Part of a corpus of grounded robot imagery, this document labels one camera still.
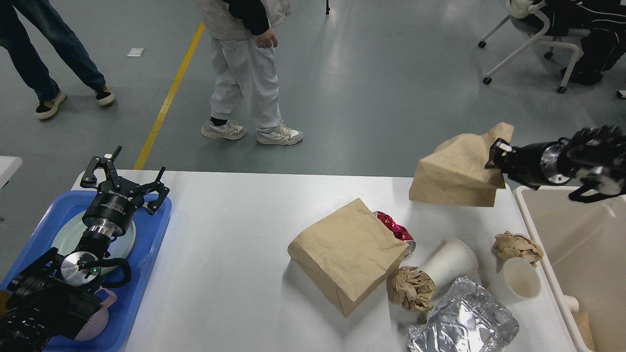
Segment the yellow floor line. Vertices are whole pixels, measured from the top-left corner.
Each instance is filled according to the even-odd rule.
[[[161,125],[165,120],[165,116],[167,115],[167,111],[170,110],[170,105],[172,104],[172,100],[174,100],[174,96],[176,95],[176,91],[178,90],[178,86],[180,86],[180,82],[183,80],[183,76],[185,76],[185,72],[187,70],[187,66],[189,65],[189,61],[191,61],[193,52],[195,51],[198,42],[200,41],[200,37],[202,36],[202,31],[204,30],[204,24],[200,23],[198,26],[198,30],[196,31],[195,36],[193,36],[192,43],[189,45],[187,49],[187,54],[185,54],[185,58],[183,62],[180,64],[178,69],[178,73],[174,78],[174,82],[170,87],[170,91],[167,93],[167,97],[161,106],[161,111],[159,111],[158,116],[152,125],[152,129],[150,130],[150,134],[148,134],[148,138],[146,142],[143,144],[143,148],[141,149],[141,153],[135,162],[135,166],[133,170],[141,170],[143,169],[143,164],[146,162],[148,158],[148,154],[150,154],[150,149],[152,149],[152,145],[155,143],[155,139],[157,139],[157,135],[159,130],[161,129]]]

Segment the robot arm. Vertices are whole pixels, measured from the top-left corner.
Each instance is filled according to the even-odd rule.
[[[67,256],[51,248],[24,268],[7,287],[13,292],[7,303],[9,312],[0,318],[0,351],[39,352],[50,338],[62,335],[74,339],[91,317],[100,310],[101,299],[95,296],[100,287],[121,287],[130,282],[131,270],[126,259],[108,258],[109,245],[131,226],[136,211],[144,206],[144,196],[157,192],[158,198],[147,203],[154,214],[169,193],[160,181],[139,185],[120,177],[113,155],[94,156],[81,180],[83,188],[97,190],[82,218],[86,227],[76,249]],[[97,168],[105,171],[106,180],[98,183]],[[120,266],[124,278],[106,282],[102,267]]]
[[[571,139],[512,147],[501,138],[490,148],[485,168],[537,189],[579,179],[570,199],[591,203],[626,194],[626,136],[619,127],[583,128]],[[597,193],[583,195],[588,191]]]

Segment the person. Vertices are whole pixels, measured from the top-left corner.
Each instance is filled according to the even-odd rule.
[[[540,10],[550,19],[546,35],[564,36],[569,28],[590,30],[580,40],[583,54],[570,80],[583,85],[598,83],[603,78],[601,72],[610,70],[626,51],[626,6],[620,5],[620,0],[546,0],[546,3],[548,6]],[[537,25],[539,20],[529,16],[529,21]],[[561,69],[561,75],[565,75],[565,68]]]
[[[95,92],[100,106],[115,101],[115,94],[106,85],[105,77],[48,0],[0,0],[0,46],[7,49],[20,77],[37,94],[39,106],[35,115],[38,119],[52,118],[66,95],[50,77],[48,68],[19,21],[16,9],[37,27],[69,68]]]
[[[210,99],[211,115],[201,129],[208,138],[238,140],[245,127],[230,119],[242,100],[254,121],[257,141],[294,145],[302,131],[285,125],[279,108],[274,64],[276,28],[291,14],[289,0],[196,0],[211,36],[217,80]]]

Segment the shoe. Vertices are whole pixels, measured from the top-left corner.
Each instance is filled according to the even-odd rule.
[[[294,145],[300,143],[303,137],[302,131],[285,126],[285,122],[281,122],[271,132],[257,132],[257,141],[261,144]]]
[[[567,70],[567,68],[562,68],[561,69],[561,77],[565,76],[565,71]],[[592,86],[596,83],[598,83],[599,81],[602,80],[602,74],[599,72],[572,72],[572,74],[570,75],[570,81],[572,82],[576,82],[579,83],[581,85],[585,85],[585,86]]]
[[[104,86],[104,88],[94,92],[96,92],[96,101],[99,106],[111,105],[115,101],[115,94],[109,86]]]
[[[52,100],[46,100],[39,103],[37,110],[35,110],[35,116],[41,120],[49,120],[54,116],[59,109],[59,105],[67,96],[62,91],[56,95]]]
[[[236,121],[229,120],[224,126],[215,126],[209,119],[204,123],[200,133],[207,138],[224,138],[238,140],[245,136],[245,127],[240,126]]]

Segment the white table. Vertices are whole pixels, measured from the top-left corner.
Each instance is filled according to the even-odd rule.
[[[141,184],[157,174],[119,173]],[[496,276],[493,236],[526,233],[510,189],[479,208],[411,202],[411,178],[167,171],[164,179],[172,219],[126,352],[406,351],[418,315],[390,303],[384,285],[344,318],[287,254],[300,231],[355,198],[413,235],[417,249],[402,265],[419,266],[459,238],[476,253],[484,286]],[[506,351],[575,351],[538,270],[541,295],[510,307],[520,332]]]
[[[4,157],[0,155],[0,189],[9,182],[9,179],[19,166],[22,165],[22,158],[19,157]]]

